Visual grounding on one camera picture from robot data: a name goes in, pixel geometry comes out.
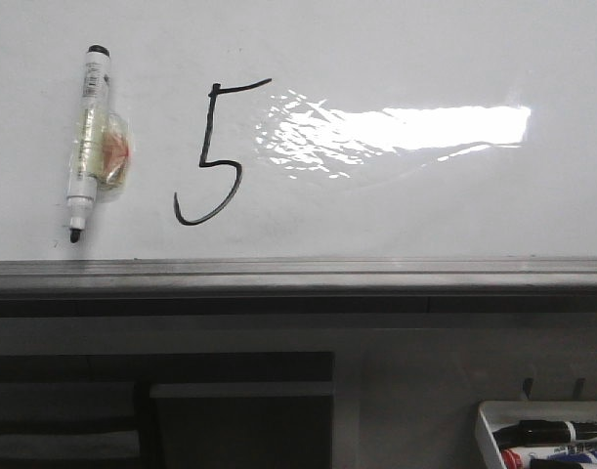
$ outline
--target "whiteboard tray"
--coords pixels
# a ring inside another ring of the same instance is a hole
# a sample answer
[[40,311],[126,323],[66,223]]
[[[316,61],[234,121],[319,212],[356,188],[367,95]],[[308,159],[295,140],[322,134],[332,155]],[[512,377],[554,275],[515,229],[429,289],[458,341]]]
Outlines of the whiteboard tray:
[[526,419],[597,420],[597,401],[485,401],[481,403],[475,435],[485,464],[489,469],[506,469],[492,433]]

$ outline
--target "handwritten number 5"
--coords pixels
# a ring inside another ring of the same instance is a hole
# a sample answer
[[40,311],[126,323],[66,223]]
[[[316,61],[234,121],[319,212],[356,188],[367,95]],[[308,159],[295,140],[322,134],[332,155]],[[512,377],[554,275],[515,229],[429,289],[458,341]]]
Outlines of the handwritten number 5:
[[214,208],[211,212],[207,213],[205,216],[200,217],[196,220],[187,220],[181,214],[181,206],[179,205],[179,198],[177,193],[174,192],[174,214],[177,217],[177,220],[181,225],[185,225],[187,227],[192,227],[194,225],[200,225],[201,223],[206,222],[210,218],[215,217],[224,207],[226,207],[235,193],[239,188],[239,184],[241,183],[241,175],[243,174],[243,168],[241,164],[237,161],[232,161],[231,159],[219,159],[217,161],[207,161],[207,154],[209,152],[209,146],[211,145],[211,134],[213,133],[213,112],[216,108],[216,100],[218,95],[225,95],[228,93],[237,93],[239,91],[246,91],[252,90],[253,88],[258,88],[263,86],[267,83],[270,83],[272,78],[268,78],[266,80],[259,81],[257,83],[253,83],[252,85],[247,86],[239,86],[236,88],[225,88],[222,89],[220,83],[214,83],[213,87],[211,88],[211,93],[209,93],[209,110],[207,111],[207,127],[204,132],[204,143],[202,144],[202,152],[200,153],[200,160],[198,162],[198,167],[200,168],[211,168],[213,166],[232,166],[235,168],[235,182],[233,183],[233,187],[229,194],[225,197],[220,205]]

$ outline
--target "whiteboard frame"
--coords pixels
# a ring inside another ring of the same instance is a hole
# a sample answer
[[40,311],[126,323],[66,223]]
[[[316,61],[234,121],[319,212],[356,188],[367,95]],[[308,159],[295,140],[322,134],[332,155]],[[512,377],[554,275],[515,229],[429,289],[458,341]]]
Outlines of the whiteboard frame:
[[597,258],[0,262],[0,299],[597,293]]

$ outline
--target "whiteboard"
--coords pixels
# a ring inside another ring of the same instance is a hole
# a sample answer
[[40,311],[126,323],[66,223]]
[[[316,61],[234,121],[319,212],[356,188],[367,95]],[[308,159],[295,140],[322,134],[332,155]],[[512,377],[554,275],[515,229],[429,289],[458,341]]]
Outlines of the whiteboard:
[[[126,188],[68,241],[87,47]],[[215,218],[230,167],[244,167]],[[597,1],[0,2],[0,261],[597,256]]]

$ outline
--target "black marker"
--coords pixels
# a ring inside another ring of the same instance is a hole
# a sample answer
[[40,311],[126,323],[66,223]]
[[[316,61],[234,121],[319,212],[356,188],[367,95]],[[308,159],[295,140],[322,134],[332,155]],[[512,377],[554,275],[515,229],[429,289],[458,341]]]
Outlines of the black marker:
[[586,462],[561,462],[548,459],[533,459],[531,469],[597,469],[597,464]]
[[520,420],[493,432],[500,449],[564,443],[597,443],[596,422]]

